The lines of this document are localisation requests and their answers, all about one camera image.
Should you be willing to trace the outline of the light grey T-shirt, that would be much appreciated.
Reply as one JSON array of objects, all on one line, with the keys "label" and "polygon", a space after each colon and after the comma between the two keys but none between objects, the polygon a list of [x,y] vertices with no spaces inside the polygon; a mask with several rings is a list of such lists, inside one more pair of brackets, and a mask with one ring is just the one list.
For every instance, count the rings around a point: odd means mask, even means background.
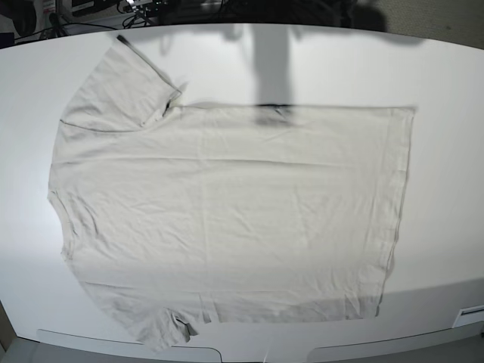
[{"label": "light grey T-shirt", "polygon": [[377,316],[414,110],[178,94],[119,38],[60,117],[48,199],[93,303],[157,350],[199,324]]}]

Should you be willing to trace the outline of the black tripod stand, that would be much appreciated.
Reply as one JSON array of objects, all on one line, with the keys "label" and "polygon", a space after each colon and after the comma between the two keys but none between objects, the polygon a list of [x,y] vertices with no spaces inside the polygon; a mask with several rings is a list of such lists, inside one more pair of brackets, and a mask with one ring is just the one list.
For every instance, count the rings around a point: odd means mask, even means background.
[{"label": "black tripod stand", "polygon": [[61,24],[60,18],[57,13],[50,13],[48,16],[48,20],[51,24],[51,28],[48,31],[48,37],[50,39],[61,38],[68,36],[64,26]]}]

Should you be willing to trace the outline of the white label sticker on table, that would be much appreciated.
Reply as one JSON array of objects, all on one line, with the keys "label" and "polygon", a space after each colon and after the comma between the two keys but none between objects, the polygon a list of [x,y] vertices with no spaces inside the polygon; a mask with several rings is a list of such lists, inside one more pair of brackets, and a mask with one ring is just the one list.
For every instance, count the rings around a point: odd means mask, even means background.
[{"label": "white label sticker on table", "polygon": [[452,325],[453,328],[463,327],[470,324],[484,321],[484,308],[477,306],[473,308],[461,309]]}]

